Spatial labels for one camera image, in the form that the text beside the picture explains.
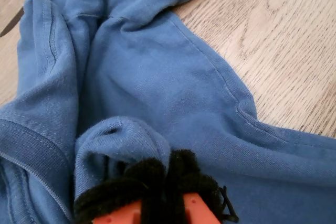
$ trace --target blue fabric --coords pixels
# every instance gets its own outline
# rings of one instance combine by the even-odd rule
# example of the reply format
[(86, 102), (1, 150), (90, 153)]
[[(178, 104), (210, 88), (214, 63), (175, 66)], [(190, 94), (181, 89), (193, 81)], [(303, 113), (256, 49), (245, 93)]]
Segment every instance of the blue fabric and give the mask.
[(242, 224), (335, 222), (336, 141), (259, 122), (232, 68), (165, 10), (185, 1), (26, 1), (17, 97), (0, 109), (2, 223), (72, 223), (116, 162), (167, 167), (179, 148)]

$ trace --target orange plastic object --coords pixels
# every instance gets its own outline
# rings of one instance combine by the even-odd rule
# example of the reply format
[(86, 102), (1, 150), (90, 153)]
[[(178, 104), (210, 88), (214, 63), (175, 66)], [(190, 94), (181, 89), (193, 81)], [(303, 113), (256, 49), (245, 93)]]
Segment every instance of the orange plastic object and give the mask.
[(140, 224), (141, 201), (136, 201), (109, 215), (98, 217), (93, 224)]
[(199, 194), (185, 194), (183, 199), (189, 224), (221, 224)]
[[(183, 195), (188, 224), (221, 224), (197, 193)], [(141, 201), (136, 201), (109, 215), (96, 218), (93, 224), (140, 224)]]

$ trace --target seam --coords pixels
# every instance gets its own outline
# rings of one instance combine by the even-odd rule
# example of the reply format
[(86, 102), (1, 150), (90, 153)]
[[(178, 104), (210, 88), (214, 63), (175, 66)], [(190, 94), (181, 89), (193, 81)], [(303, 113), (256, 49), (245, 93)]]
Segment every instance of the seam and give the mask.
[(56, 59), (57, 59), (57, 51), (56, 51), (56, 47), (55, 47), (55, 30), (56, 30), (56, 19), (55, 19), (55, 14), (54, 14), (54, 9), (52, 6), (50, 6), (50, 12), (51, 12), (51, 31), (50, 31), (50, 40), (49, 40), (49, 44), (50, 44), (50, 51), (51, 54), (54, 58), (54, 64), (52, 64), (51, 70), (53, 70), (55, 63), (56, 63)]
[[(48, 134), (52, 134), (55, 136), (55, 138), (53, 137), (53, 139), (56, 139), (56, 140), (61, 140), (62, 141), (62, 138), (61, 137), (57, 137), (58, 135), (55, 133), (55, 132), (50, 132), (49, 129), (47, 127), (45, 127), (44, 125), (32, 120), (32, 119), (29, 119), (27, 118), (26, 116), (24, 115), (21, 115), (21, 114), (17, 114), (17, 113), (8, 113), (8, 112), (3, 112), (4, 115), (15, 115), (15, 116), (19, 116), (20, 118), (23, 118), (25, 120), (27, 120), (28, 122), (32, 122), (32, 123), (35, 123), (37, 124), (37, 126), (41, 127), (42, 129), (44, 129)], [(7, 119), (4, 119), (2, 116), (0, 116), (0, 120), (5, 120), (5, 121), (10, 121), (10, 122), (13, 122), (12, 120), (7, 120)]]
[[(43, 36), (44, 36), (45, 33), (46, 33), (46, 16), (45, 16), (45, 3), (44, 3), (44, 1), (42, 1), (42, 20), (43, 20)], [(47, 55), (46, 55), (45, 39), (43, 39), (43, 54), (44, 54), (44, 57), (47, 59), (47, 62), (48, 62), (47, 67), (46, 67), (46, 69), (47, 69), (50, 65), (50, 61), (49, 61), (49, 57), (47, 57)]]
[[(9, 122), (9, 123), (14, 123), (14, 122), (11, 122), (11, 121), (8, 121), (8, 120), (4, 120), (4, 119), (1, 119), (1, 120), (6, 121), (6, 122)], [(21, 124), (18, 124), (18, 123), (14, 123), (14, 124), (16, 124), (16, 125), (20, 125), (20, 126), (23, 127), (24, 129), (27, 129), (28, 131), (32, 131), (31, 129), (28, 129), (27, 127), (24, 127), (24, 126), (21, 125)], [(0, 124), (0, 126), (5, 127), (5, 128), (8, 128), (8, 129), (13, 129), (13, 130), (15, 130), (15, 131), (17, 131), (17, 132), (19, 132), (19, 133), (21, 133), (21, 134), (27, 135), (27, 136), (29, 136), (30, 138), (39, 141), (39, 142), (42, 143), (45, 147), (47, 147), (49, 150), (51, 150), (54, 154), (56, 154), (56, 155), (58, 156), (59, 153), (54, 149), (54, 148), (56, 148), (57, 150), (59, 150), (59, 152), (62, 154), (62, 157), (63, 157), (63, 159), (62, 159), (62, 158), (60, 159), (60, 164), (61, 164), (61, 165), (65, 165), (65, 166), (68, 168), (68, 170), (71, 172), (70, 167), (69, 167), (69, 165), (68, 165), (68, 162), (65, 162), (65, 161), (64, 161), (64, 160), (67, 160), (65, 154), (60, 150), (60, 148), (59, 148), (57, 145), (55, 145), (55, 144), (54, 144), (52, 141), (50, 141), (49, 139), (47, 139), (47, 138), (43, 137), (42, 135), (40, 135), (39, 133), (33, 131), (35, 134), (39, 135), (41, 138), (47, 140), (49, 143), (51, 143), (52, 145), (54, 145), (54, 147), (52, 147), (52, 145), (50, 146), (50, 145), (46, 144), (44, 141), (38, 139), (37, 137), (35, 137), (35, 136), (31, 135), (31, 134), (28, 134), (28, 133), (26, 133), (26, 132), (23, 132), (22, 129), (20, 129), (20, 128), (18, 128), (18, 127), (9, 126), (9, 125), (6, 125), (6, 124)]]
[(247, 119), (247, 117), (246, 117), (246, 115), (245, 115), (245, 112), (243, 112), (243, 111), (241, 111), (240, 110), (240, 108), (239, 108), (239, 100), (233, 95), (233, 93), (231, 92), (231, 90), (229, 89), (229, 87), (227, 86), (227, 83), (226, 83), (226, 80), (225, 80), (225, 78), (221, 75), (221, 73), (219, 72), (219, 70), (216, 68), (216, 66), (214, 65), (214, 63), (209, 59), (209, 57), (202, 51), (202, 50), (200, 50), (199, 49), (199, 47), (198, 46), (196, 46), (185, 34), (184, 34), (184, 32), (182, 32), (181, 30), (180, 30), (180, 28), (178, 27), (178, 25), (177, 24), (175, 24), (175, 22), (173, 22), (171, 19), (168, 19), (177, 29), (178, 29), (178, 31), (201, 53), (201, 54), (203, 54), (206, 58), (207, 58), (207, 60), (211, 63), (211, 65), (214, 67), (214, 69), (216, 70), (216, 72), (217, 72), (217, 74), (219, 75), (219, 77), (222, 79), (222, 81), (223, 81), (223, 83), (224, 83), (224, 87), (225, 87), (225, 89), (228, 91), (228, 93), (230, 94), (230, 96), (233, 98), (233, 99), (235, 99), (235, 101), (236, 101), (236, 111), (238, 112), (237, 114), (242, 118), (242, 119), (244, 119), (244, 121), (245, 122), (247, 122), (249, 125), (251, 125), (254, 129), (256, 129), (256, 130), (258, 130), (258, 131), (261, 131), (261, 132), (264, 132), (264, 133), (266, 133), (267, 135), (269, 135), (269, 136), (271, 136), (271, 137), (273, 137), (273, 138), (275, 138), (276, 140), (279, 140), (279, 141), (281, 141), (281, 142), (283, 142), (283, 143), (286, 143), (286, 144), (292, 144), (292, 145), (296, 145), (296, 146), (298, 146), (298, 145), (301, 145), (301, 146), (307, 146), (307, 147), (311, 147), (311, 148), (319, 148), (319, 149), (325, 149), (325, 150), (330, 150), (330, 151), (335, 151), (335, 150), (333, 150), (333, 149), (330, 149), (330, 148), (325, 148), (325, 147), (319, 147), (319, 146), (313, 146), (313, 145), (308, 145), (308, 144), (302, 144), (302, 143), (289, 143), (288, 141), (286, 141), (286, 140), (284, 140), (284, 139), (282, 139), (282, 138), (280, 138), (280, 137), (278, 137), (277, 135), (275, 135), (274, 133), (271, 133), (271, 132), (268, 132), (268, 131), (266, 131), (266, 130), (264, 130), (264, 129), (261, 129), (261, 128), (259, 128), (259, 127), (257, 127), (257, 126), (255, 126), (255, 125), (253, 125), (251, 122), (249, 122), (248, 121), (248, 119)]
[(26, 199), (26, 194), (25, 194), (25, 192), (24, 192), (24, 189), (23, 189), (23, 179), (20, 179), (19, 180), (19, 183), (20, 183), (20, 189), (21, 189), (21, 193), (22, 193), (22, 197), (23, 197), (23, 203), (24, 203), (24, 207), (25, 207), (25, 209), (26, 209), (26, 212), (27, 212), (27, 214), (29, 215), (29, 217), (30, 217), (30, 220), (31, 220), (31, 222), (33, 223), (33, 224), (36, 224), (36, 222), (35, 222), (35, 220), (33, 219), (33, 217), (32, 217), (32, 214), (30, 213), (30, 211), (29, 211), (29, 209), (28, 209), (28, 205), (27, 205), (27, 199)]
[(10, 220), (10, 224), (15, 224), (14, 223), (14, 215), (13, 215), (13, 206), (12, 206), (12, 201), (11, 201), (11, 195), (12, 195), (12, 190), (10, 187), (10, 184), (8, 183), (8, 179), (5, 175), (5, 172), (3, 170), (2, 165), (0, 165), (0, 175), (2, 177), (2, 179), (4, 180), (5, 186), (6, 186), (6, 191), (7, 191), (7, 209), (8, 209), (8, 213), (9, 213), (9, 220)]

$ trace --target wooden table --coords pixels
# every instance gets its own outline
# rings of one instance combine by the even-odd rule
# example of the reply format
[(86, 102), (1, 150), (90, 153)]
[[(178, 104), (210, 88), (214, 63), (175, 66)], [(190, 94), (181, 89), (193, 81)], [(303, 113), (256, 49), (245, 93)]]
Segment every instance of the wooden table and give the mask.
[[(0, 0), (0, 30), (23, 0)], [(235, 69), (261, 121), (336, 137), (336, 0), (192, 0), (183, 22)], [(15, 95), (16, 26), (0, 38), (0, 104)]]

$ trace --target ribbed hem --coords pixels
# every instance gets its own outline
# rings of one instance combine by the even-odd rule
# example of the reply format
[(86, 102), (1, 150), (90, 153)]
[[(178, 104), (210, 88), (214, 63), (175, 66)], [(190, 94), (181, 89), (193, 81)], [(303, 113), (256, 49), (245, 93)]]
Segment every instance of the ribbed hem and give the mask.
[(70, 207), (66, 203), (69, 199), (59, 198), (59, 195), (69, 197), (64, 192), (69, 191), (71, 170), (64, 154), (51, 141), (19, 124), (0, 120), (0, 157), (36, 177), (71, 219)]

